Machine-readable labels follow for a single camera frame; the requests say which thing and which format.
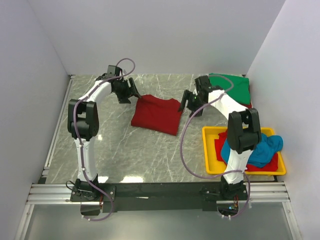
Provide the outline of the dark red t-shirt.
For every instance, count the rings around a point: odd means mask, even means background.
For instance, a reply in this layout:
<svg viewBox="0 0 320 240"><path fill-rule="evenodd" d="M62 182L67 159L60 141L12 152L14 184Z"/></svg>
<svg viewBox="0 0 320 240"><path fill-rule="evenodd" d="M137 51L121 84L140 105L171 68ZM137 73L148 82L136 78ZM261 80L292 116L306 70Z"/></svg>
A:
<svg viewBox="0 0 320 240"><path fill-rule="evenodd" d="M176 136L182 116L179 108L180 102L176 99L143 95L137 100L131 126Z"/></svg>

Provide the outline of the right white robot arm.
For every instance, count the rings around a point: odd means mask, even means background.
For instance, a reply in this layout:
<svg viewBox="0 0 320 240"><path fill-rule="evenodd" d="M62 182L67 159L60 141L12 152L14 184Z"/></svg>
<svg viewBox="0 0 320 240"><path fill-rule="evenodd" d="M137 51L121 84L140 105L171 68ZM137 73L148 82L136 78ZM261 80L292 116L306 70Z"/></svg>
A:
<svg viewBox="0 0 320 240"><path fill-rule="evenodd" d="M234 88L234 83L228 77L218 74L217 78L227 81L230 86L223 89L212 85L209 75L199 76L194 80L195 90L184 91L178 110L190 110L186 122L188 125L194 117L201 116L206 107L214 107L227 119L226 140L230 153L225 171L218 176L219 195L230 200L242 192L249 193L244 184L245 170L253 150L262 140L262 133L258 111L255 108L246 108L228 95Z"/></svg>

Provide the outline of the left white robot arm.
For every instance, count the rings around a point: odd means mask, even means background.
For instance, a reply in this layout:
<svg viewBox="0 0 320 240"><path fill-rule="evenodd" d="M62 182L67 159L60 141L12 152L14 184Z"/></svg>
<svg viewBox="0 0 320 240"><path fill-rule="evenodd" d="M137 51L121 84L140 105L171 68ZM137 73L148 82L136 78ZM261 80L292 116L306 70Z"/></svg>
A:
<svg viewBox="0 0 320 240"><path fill-rule="evenodd" d="M125 76L118 65L109 65L88 92L68 102L67 130L76 145L78 161L75 188L82 191L88 201L94 201L100 195L94 157L94 144L100 128L98 105L110 94L116 95L119 104L130 104L131 97L141 97L133 78L125 79Z"/></svg>

